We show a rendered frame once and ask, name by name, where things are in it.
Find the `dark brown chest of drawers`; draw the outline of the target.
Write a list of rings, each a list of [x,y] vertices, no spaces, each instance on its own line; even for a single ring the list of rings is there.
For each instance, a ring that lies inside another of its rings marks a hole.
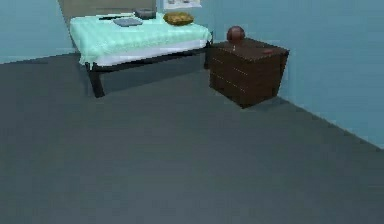
[[[265,55],[266,49],[274,52]],[[250,38],[212,44],[209,86],[241,108],[251,107],[277,96],[288,56],[287,49]]]

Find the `brown ball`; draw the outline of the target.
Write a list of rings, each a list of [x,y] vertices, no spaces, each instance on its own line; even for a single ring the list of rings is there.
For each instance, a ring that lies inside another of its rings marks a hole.
[[[245,38],[245,31],[240,26],[232,26],[227,31],[227,41],[235,44],[241,42]]]

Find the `bed with mint green cover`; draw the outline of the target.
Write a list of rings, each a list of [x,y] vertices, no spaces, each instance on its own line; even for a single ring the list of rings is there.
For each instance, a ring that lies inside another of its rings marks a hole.
[[[213,32],[205,26],[168,24],[157,10],[157,0],[57,1],[97,98],[104,95],[101,74],[205,52],[213,42]],[[137,8],[154,10],[156,18],[136,17]],[[142,25],[120,27],[113,20],[98,19],[105,15],[124,15]]]

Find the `yellow pillow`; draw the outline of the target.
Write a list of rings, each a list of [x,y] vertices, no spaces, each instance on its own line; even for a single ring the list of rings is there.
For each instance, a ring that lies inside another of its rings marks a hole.
[[[194,17],[186,12],[168,12],[163,16],[163,19],[174,26],[184,26],[194,21]]]

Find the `dark grey pillow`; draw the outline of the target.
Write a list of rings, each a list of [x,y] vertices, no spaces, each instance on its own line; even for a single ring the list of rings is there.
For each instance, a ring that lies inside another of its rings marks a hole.
[[[156,18],[156,12],[152,9],[146,9],[146,8],[137,8],[134,10],[135,16],[143,19],[143,20],[149,20],[149,19],[155,19]]]

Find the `white framed picture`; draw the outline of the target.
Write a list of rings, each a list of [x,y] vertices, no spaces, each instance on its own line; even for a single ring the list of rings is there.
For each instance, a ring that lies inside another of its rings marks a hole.
[[[201,7],[201,0],[163,0],[163,8],[166,10]]]

